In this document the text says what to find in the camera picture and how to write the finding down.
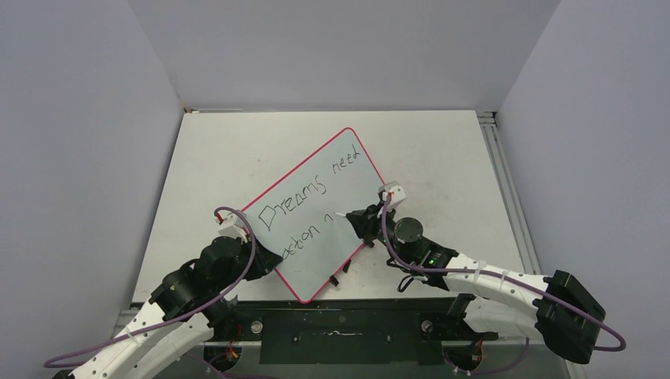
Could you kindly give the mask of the black marker cap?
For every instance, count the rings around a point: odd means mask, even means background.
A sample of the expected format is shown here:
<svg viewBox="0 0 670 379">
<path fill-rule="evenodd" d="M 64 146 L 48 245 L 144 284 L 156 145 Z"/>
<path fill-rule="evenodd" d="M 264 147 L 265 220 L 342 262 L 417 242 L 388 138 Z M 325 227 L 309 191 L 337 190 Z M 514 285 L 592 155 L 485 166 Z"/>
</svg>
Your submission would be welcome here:
<svg viewBox="0 0 670 379">
<path fill-rule="evenodd" d="M 352 262 L 350 260 L 347 260 L 342 268 L 342 272 L 348 273 L 351 263 Z"/>
</svg>

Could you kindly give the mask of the pink-framed whiteboard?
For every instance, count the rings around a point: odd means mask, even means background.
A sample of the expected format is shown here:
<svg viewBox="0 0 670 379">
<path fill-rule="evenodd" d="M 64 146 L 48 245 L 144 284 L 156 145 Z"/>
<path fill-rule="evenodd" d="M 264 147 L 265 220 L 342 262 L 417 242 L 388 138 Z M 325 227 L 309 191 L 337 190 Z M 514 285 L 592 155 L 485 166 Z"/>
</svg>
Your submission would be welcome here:
<svg viewBox="0 0 670 379">
<path fill-rule="evenodd" d="M 281 132 L 262 148 L 268 183 L 244 207 L 258 241 L 283 262 L 260 280 L 240 284 L 242 300 L 308 303 L 329 289 L 329 278 L 362 248 L 347 213 L 378 203 L 383 186 L 378 142 L 345 127 Z"/>
</svg>

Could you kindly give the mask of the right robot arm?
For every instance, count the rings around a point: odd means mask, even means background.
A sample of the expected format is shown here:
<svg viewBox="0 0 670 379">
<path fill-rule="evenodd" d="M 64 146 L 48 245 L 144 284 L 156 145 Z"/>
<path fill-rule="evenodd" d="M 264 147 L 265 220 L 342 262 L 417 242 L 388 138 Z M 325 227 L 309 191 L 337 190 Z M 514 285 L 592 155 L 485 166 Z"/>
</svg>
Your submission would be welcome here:
<svg viewBox="0 0 670 379">
<path fill-rule="evenodd" d="M 569 272 L 551 276 L 510 271 L 471 258 L 423 236 L 417 219 L 393 220 L 384 202 L 346 214 L 367 246 L 385 245 L 390 264 L 428 286 L 466 294 L 447 316 L 453 336 L 495 332 L 541 340 L 567 361 L 585 365 L 601 348 L 606 312 Z"/>
</svg>

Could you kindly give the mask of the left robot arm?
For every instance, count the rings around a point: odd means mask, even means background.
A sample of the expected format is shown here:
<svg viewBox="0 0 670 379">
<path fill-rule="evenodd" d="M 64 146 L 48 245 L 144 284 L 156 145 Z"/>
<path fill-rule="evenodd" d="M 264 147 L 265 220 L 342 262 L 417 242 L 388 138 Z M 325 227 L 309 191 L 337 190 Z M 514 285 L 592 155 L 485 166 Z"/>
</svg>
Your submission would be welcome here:
<svg viewBox="0 0 670 379">
<path fill-rule="evenodd" d="M 194 345 L 226 340 L 235 310 L 225 295 L 243 280 L 261 279 L 282 257 L 252 237 L 218 237 L 200 255 L 168 273 L 134 318 L 67 378 L 151 378 Z"/>
</svg>

